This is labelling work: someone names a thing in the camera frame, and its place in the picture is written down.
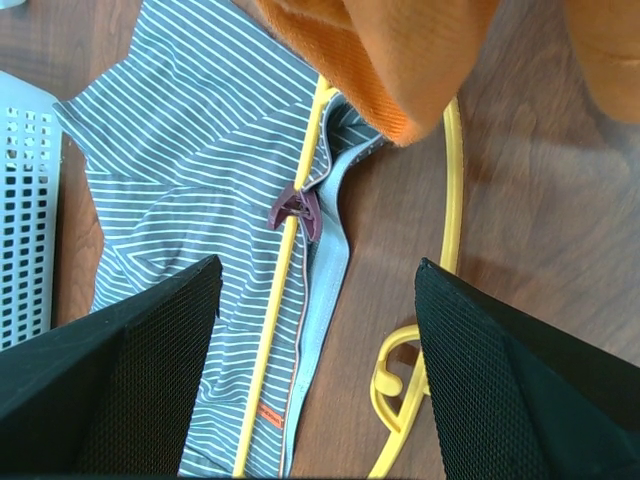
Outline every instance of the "laundry basket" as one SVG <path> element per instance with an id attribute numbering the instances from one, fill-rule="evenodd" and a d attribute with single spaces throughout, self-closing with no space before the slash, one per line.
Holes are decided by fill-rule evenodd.
<path id="1" fill-rule="evenodd" d="M 51 326 L 62 137 L 55 102 L 0 71 L 0 351 Z"/>

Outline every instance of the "wooden table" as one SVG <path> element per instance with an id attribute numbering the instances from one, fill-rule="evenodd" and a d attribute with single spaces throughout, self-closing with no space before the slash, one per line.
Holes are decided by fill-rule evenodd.
<path id="1" fill-rule="evenodd" d="M 560 2 L 503 3 L 460 92 L 466 188 L 459 274 L 640 364 L 640 129 L 609 120 L 589 99 Z M 139 0 L 31 0 L 2 11 L 0 68 L 70 98 L 126 55 L 138 9 Z M 64 153 L 59 324 L 86 314 L 102 250 L 83 157 L 70 143 Z M 353 255 L 300 423 L 296 475 L 364 476 L 384 444 L 369 379 L 383 338 L 414 321 L 420 258 L 439 254 L 441 128 L 356 167 L 341 204 Z M 397 354 L 405 377 L 415 354 Z M 391 474 L 443 477 L 428 401 Z"/>

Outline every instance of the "gray and white striped cloth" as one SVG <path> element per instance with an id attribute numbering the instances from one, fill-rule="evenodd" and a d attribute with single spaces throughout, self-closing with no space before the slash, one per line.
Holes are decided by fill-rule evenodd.
<path id="1" fill-rule="evenodd" d="M 282 236 L 266 218 L 295 176 L 316 79 L 230 1 L 146 0 L 129 56 L 56 107 L 87 157 L 105 235 L 93 310 L 205 256 L 222 260 L 220 318 L 182 475 L 232 470 Z M 376 138 L 352 108 L 331 102 L 308 185 L 324 179 L 342 152 Z M 261 396 L 287 422 L 297 422 L 287 406 L 307 302 L 306 255 L 300 230 Z M 256 419 L 248 476 L 287 473 L 285 430 Z"/>

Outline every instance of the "light blue plastic basket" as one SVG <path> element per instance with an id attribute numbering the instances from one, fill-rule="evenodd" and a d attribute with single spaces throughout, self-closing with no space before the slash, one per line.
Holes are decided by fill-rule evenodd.
<path id="1" fill-rule="evenodd" d="M 51 326 L 62 138 L 55 102 L 0 71 L 0 351 Z"/>

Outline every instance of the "clothes hanger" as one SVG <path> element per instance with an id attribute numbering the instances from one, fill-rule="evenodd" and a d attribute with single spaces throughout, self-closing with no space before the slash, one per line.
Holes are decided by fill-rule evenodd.
<path id="1" fill-rule="evenodd" d="M 462 126 L 457 98 L 454 97 L 451 100 L 443 117 L 447 152 L 447 198 L 440 266 L 455 274 L 462 229 L 464 168 Z M 402 393 L 403 388 L 402 380 L 387 370 L 389 353 L 403 343 L 416 340 L 420 340 L 417 324 L 399 328 L 386 338 L 378 353 L 369 393 L 374 410 L 391 433 L 369 473 L 369 478 L 382 478 L 389 473 L 411 432 L 422 398 L 424 395 L 430 395 L 424 360 L 422 355 L 418 355 L 398 413 L 391 409 L 385 398 L 385 396 L 397 397 Z"/>
<path id="2" fill-rule="evenodd" d="M 289 261 L 291 259 L 291 252 L 293 251 L 293 243 L 295 241 L 296 232 L 298 231 L 298 225 L 299 223 L 303 223 L 303 227 L 312 239 L 320 233 L 319 225 L 313 224 L 313 222 L 308 222 L 308 219 L 305 218 L 299 219 L 297 215 L 282 215 L 281 209 L 285 206 L 285 203 L 288 200 L 296 198 L 296 195 L 298 196 L 298 201 L 302 201 L 303 203 L 306 201 L 305 199 L 307 197 L 300 194 L 307 178 L 309 177 L 309 173 L 311 172 L 313 154 L 318 142 L 318 131 L 322 111 L 331 97 L 336 93 L 338 93 L 338 90 L 331 87 L 329 82 L 320 75 L 318 77 L 318 83 L 316 84 L 316 90 L 313 96 L 311 113 L 309 114 L 309 122 L 307 124 L 307 131 L 304 135 L 304 143 L 302 144 L 302 150 L 300 152 L 300 162 L 298 163 L 298 170 L 296 171 L 293 186 L 285 190 L 285 195 L 281 196 L 277 202 L 277 206 L 279 208 L 272 210 L 272 213 L 269 215 L 269 221 L 272 225 L 275 224 L 275 226 L 277 226 L 280 222 L 284 222 L 284 233 L 282 235 L 282 242 L 280 244 L 280 250 L 278 251 L 278 259 L 273 275 L 273 281 L 271 283 L 267 311 L 265 314 L 264 325 L 262 327 L 262 333 L 260 335 L 260 343 L 258 344 L 256 363 L 251 376 L 251 383 L 249 385 L 247 406 L 242 419 L 242 429 L 240 430 L 238 450 L 233 466 L 234 477 L 244 476 L 244 469 L 247 463 L 247 456 L 249 454 L 249 445 L 251 443 L 251 435 L 253 433 L 256 412 L 260 401 L 260 393 L 262 391 L 262 384 L 264 383 L 264 374 L 267 369 L 269 351 L 271 350 L 271 343 L 273 342 L 273 333 L 275 332 L 276 322 L 278 320 L 280 302 L 282 301 L 284 284 L 289 270 Z M 321 217 L 316 216 L 315 221 L 319 222 L 320 218 Z"/>

